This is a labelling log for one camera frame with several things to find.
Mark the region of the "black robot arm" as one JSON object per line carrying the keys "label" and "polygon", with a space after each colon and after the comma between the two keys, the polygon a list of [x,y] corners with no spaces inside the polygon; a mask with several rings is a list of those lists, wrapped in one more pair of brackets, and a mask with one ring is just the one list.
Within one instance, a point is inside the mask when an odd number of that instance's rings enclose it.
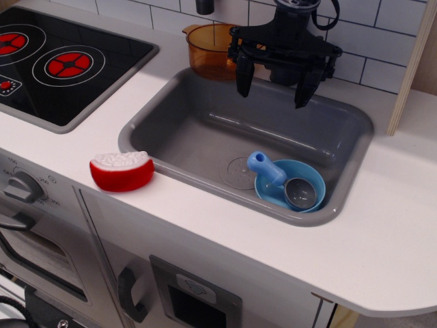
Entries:
{"label": "black robot arm", "polygon": [[336,17],[327,25],[317,23],[319,1],[276,1],[274,18],[264,25],[232,27],[228,58],[236,65],[237,91],[249,95],[255,64],[270,71],[274,83],[295,86],[295,108],[305,107],[319,84],[333,77],[342,49],[315,36],[309,21],[321,31],[332,29],[340,7],[333,1]]}

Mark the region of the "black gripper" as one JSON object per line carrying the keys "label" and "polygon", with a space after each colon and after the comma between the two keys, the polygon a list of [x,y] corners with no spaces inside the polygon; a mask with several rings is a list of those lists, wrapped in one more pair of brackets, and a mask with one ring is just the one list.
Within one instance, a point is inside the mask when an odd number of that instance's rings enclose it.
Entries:
{"label": "black gripper", "polygon": [[274,18],[266,24],[232,27],[228,57],[236,64],[237,91],[243,97],[250,92],[255,64],[302,69],[296,87],[295,108],[305,107],[322,79],[331,78],[342,49],[308,30],[313,23],[321,31],[332,29],[336,17],[327,25],[318,24],[316,6],[277,6]]}

